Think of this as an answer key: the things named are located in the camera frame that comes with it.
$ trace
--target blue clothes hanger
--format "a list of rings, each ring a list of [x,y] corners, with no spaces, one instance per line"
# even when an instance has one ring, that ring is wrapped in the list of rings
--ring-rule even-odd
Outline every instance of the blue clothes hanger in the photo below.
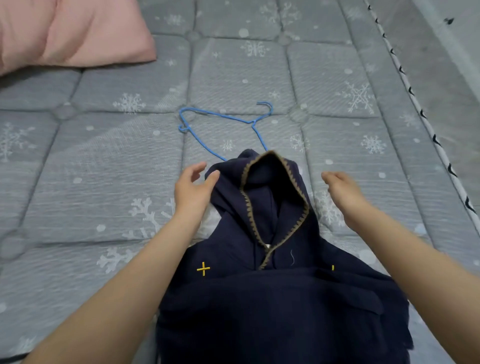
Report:
[[[181,108],[180,111],[179,111],[179,115],[180,115],[180,118],[182,120],[182,123],[183,124],[180,124],[179,125],[179,130],[182,132],[182,133],[187,133],[187,132],[191,132],[193,137],[197,140],[197,142],[199,142],[202,147],[204,147],[206,150],[208,150],[210,153],[212,153],[214,156],[216,157],[219,157],[221,160],[223,161],[226,161],[225,158],[223,158],[222,156],[218,155],[217,153],[215,153],[213,150],[211,150],[209,147],[207,147],[205,145],[204,142],[202,142],[202,140],[197,136],[197,134],[195,134],[195,132],[192,130],[192,127],[190,126],[190,124],[188,124],[188,121],[185,120],[185,118],[183,117],[183,112],[184,111],[195,111],[195,112],[200,112],[202,114],[207,114],[207,115],[215,115],[215,116],[219,116],[221,118],[225,118],[225,119],[231,119],[231,120],[235,120],[235,121],[241,121],[241,122],[244,122],[245,124],[252,124],[252,129],[253,131],[257,134],[258,136],[258,139],[260,139],[260,142],[262,143],[262,145],[264,146],[264,149],[265,150],[268,150],[267,146],[265,145],[265,142],[262,138],[262,136],[260,135],[260,133],[258,132],[257,128],[255,127],[256,124],[257,124],[257,121],[260,121],[261,119],[265,119],[266,117],[272,115],[272,112],[273,112],[273,106],[271,103],[269,103],[268,101],[258,101],[257,102],[257,105],[266,105],[270,108],[270,111],[268,112],[268,114],[265,114],[265,115],[262,115],[258,118],[256,118],[255,120],[251,120],[251,121],[246,121],[246,120],[242,120],[242,119],[239,119],[239,118],[235,118],[233,116],[230,116],[230,115],[225,115],[225,114],[219,114],[217,112],[213,112],[213,111],[208,111],[208,110],[202,110],[202,109],[197,109],[197,108]]]

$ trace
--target person's left hand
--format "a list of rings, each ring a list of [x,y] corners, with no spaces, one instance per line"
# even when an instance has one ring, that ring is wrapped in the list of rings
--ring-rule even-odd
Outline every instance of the person's left hand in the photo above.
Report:
[[[202,184],[193,184],[200,178],[206,162],[192,164],[184,169],[175,183],[175,214],[187,215],[192,223],[200,225],[210,202],[213,187],[220,177],[220,171],[213,171]]]

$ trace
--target dark blue fabric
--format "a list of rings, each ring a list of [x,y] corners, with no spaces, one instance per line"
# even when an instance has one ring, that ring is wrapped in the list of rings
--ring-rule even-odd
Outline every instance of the dark blue fabric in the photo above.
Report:
[[[257,156],[245,150],[205,176],[221,172],[211,202],[222,219],[210,238],[187,249],[162,300],[162,364],[408,363],[406,297],[390,277],[323,239],[309,201],[305,221],[258,270],[265,248],[240,191]],[[296,163],[287,164],[308,196]],[[274,153],[250,167],[244,191],[272,247],[302,216],[303,199]],[[203,262],[205,275],[197,271]]]

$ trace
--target pink pillow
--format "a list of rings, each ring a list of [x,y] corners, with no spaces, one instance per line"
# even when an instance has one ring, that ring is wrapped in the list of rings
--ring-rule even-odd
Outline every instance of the pink pillow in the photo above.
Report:
[[[156,59],[137,0],[1,0],[0,75]]]

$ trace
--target mattress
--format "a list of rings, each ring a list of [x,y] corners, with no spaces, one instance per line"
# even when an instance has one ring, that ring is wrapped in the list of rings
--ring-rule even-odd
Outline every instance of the mattress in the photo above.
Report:
[[[344,170],[426,243],[480,273],[480,223],[363,0],[139,0],[158,59],[0,79],[0,358],[32,350],[173,215],[182,168],[221,161],[184,106],[256,124],[297,162],[321,234],[385,272],[321,179]],[[186,111],[224,158],[251,125]],[[195,241],[219,221],[209,207]],[[411,362],[452,363],[411,306]],[[156,360],[148,333],[137,363]]]

